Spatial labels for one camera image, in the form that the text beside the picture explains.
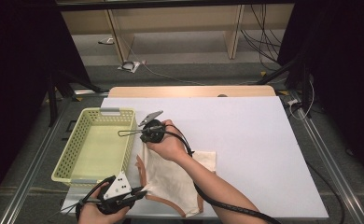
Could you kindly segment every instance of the forearm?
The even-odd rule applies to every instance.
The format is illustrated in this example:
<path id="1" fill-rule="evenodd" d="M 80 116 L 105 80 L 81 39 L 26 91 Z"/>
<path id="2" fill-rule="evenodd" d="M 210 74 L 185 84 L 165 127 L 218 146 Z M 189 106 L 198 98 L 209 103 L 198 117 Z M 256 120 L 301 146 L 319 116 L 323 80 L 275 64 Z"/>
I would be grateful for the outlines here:
<path id="1" fill-rule="evenodd" d="M 175 162 L 188 173 L 194 183 L 208 197 L 219 202 L 258 211 L 258 208 L 243 193 L 207 170 L 189 155 L 180 156 Z M 238 214 L 215 206 L 213 207 L 223 223 L 264 223 L 264 221 L 255 217 Z"/>

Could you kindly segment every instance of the wrist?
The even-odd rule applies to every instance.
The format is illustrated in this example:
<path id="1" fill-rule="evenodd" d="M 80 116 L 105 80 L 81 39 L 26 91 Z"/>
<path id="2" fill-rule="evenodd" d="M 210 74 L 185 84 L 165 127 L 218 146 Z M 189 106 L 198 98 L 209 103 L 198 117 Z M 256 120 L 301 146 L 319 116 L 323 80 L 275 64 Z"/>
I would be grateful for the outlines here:
<path id="1" fill-rule="evenodd" d="M 183 151 L 175 157 L 174 162 L 179 166 L 182 166 L 183 163 L 189 160 L 192 160 L 192 157 L 188 153 Z"/>

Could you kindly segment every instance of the towel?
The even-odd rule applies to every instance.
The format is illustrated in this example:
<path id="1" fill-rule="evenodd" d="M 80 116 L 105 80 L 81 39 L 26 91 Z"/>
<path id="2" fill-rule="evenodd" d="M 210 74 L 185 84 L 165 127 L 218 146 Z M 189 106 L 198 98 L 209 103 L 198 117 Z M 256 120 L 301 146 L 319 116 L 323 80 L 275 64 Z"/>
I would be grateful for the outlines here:
<path id="1" fill-rule="evenodd" d="M 163 159 L 143 144 L 138 153 L 137 167 L 146 198 L 173 207 L 182 217 L 203 211 L 203 199 L 198 195 L 190 176 L 173 161 Z M 216 152 L 195 151 L 193 159 L 211 172 L 216 171 Z"/>

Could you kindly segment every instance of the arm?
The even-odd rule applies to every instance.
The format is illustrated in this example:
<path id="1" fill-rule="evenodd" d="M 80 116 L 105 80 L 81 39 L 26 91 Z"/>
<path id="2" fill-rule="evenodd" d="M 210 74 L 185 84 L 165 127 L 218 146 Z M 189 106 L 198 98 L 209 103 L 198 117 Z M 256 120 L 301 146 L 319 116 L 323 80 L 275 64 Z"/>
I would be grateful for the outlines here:
<path id="1" fill-rule="evenodd" d="M 166 125 L 173 125 L 170 120 L 166 120 L 164 123 Z M 166 130 L 172 133 L 179 133 L 177 129 L 172 126 L 167 126 Z M 194 183 L 196 183 L 210 198 L 219 202 L 258 211 L 258 208 L 238 189 L 207 170 L 189 156 L 179 139 L 166 134 L 160 143 L 147 143 L 147 147 L 157 152 L 164 159 L 173 161 L 181 166 L 193 179 Z M 223 223 L 265 223 L 263 220 L 256 217 L 239 214 L 215 206 L 213 206 L 213 208 Z"/>

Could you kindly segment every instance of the hand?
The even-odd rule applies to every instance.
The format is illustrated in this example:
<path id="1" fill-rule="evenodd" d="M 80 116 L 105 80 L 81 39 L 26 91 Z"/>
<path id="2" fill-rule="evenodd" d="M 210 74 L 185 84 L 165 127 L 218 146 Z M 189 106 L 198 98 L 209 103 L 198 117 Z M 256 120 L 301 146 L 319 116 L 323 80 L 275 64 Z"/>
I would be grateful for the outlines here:
<path id="1" fill-rule="evenodd" d="M 173 127 L 174 124 L 171 120 L 165 120 L 162 124 L 166 125 L 165 131 L 170 133 L 176 133 L 179 136 L 181 133 Z M 187 156 L 185 146 L 176 137 L 166 133 L 159 143 L 147 142 L 147 148 L 157 152 L 161 157 L 168 161 L 177 161 Z"/>
<path id="2" fill-rule="evenodd" d="M 97 198 L 98 194 L 100 193 L 101 188 L 98 188 L 92 195 L 92 198 Z M 100 210 L 98 210 L 98 207 L 95 203 L 86 203 L 83 208 L 80 211 L 80 217 L 79 217 L 79 224 L 112 224 L 115 222 L 118 222 L 122 220 L 126 213 L 130 210 L 130 207 L 124 207 L 121 210 L 119 210 L 115 214 L 111 215 L 104 215 Z"/>

